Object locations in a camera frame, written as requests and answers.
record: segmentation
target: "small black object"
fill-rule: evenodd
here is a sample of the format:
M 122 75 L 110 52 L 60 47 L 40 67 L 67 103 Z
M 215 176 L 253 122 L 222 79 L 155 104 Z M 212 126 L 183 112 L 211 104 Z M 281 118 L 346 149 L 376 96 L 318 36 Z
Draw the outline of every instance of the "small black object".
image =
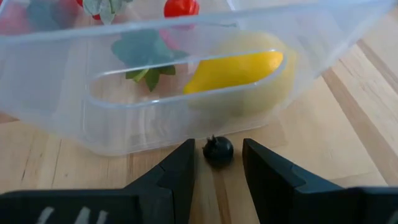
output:
M 226 137 L 218 136 L 207 139 L 203 147 L 203 155 L 214 168 L 222 168 L 231 163 L 234 157 L 234 147 Z
M 260 223 L 398 223 L 397 187 L 343 189 L 252 139 L 243 166 Z
M 186 224 L 195 183 L 195 140 L 123 189 L 22 190 L 0 195 L 0 223 Z

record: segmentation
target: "red cherry tomato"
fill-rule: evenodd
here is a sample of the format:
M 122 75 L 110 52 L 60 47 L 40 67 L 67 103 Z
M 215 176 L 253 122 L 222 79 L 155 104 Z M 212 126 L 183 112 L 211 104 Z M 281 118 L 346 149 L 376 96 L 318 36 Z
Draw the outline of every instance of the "red cherry tomato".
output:
M 93 16 L 93 19 L 95 19 L 95 20 L 101 20 L 101 16 L 98 14 L 98 15 L 95 15 L 95 16 Z
M 77 1 L 77 4 L 78 4 L 79 6 L 83 7 L 83 0 L 76 0 L 76 1 Z
M 197 15 L 199 8 L 196 0 L 167 0 L 164 5 L 164 17 Z

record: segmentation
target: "green stem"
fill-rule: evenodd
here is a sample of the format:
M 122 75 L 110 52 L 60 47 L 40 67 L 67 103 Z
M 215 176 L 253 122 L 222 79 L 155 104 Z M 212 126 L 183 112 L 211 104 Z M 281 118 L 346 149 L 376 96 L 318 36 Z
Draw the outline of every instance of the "green stem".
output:
M 115 11 L 113 9 L 112 0 L 109 0 L 109 5 L 111 6 L 111 13 L 114 14 Z

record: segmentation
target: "wooden table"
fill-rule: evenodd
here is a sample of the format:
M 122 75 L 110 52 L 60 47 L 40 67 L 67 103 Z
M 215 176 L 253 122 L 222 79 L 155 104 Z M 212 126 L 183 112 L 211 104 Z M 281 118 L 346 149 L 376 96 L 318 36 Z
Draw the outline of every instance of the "wooden table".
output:
M 398 185 L 397 37 L 395 9 L 277 119 L 230 134 L 236 147 L 230 167 L 212 171 L 199 153 L 191 223 L 258 223 L 244 178 L 243 138 L 344 187 Z M 6 115 L 0 123 L 1 192 L 124 187 L 175 148 L 101 157 Z

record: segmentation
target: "wood grain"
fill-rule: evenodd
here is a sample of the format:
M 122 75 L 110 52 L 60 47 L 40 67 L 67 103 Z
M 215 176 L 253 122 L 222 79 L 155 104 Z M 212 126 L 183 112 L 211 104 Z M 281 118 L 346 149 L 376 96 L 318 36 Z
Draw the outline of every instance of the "wood grain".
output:
M 226 169 L 215 171 L 206 163 L 205 142 L 198 140 L 190 223 L 259 223 L 243 171 L 244 138 L 344 187 L 398 185 L 397 36 L 394 9 L 267 126 L 229 134 L 235 152 Z M 77 46 L 82 54 L 88 47 Z M 65 105 L 78 106 L 61 97 Z M 67 111 L 63 105 L 60 110 Z M 0 114 L 0 192 L 124 187 L 173 149 L 98 156 Z

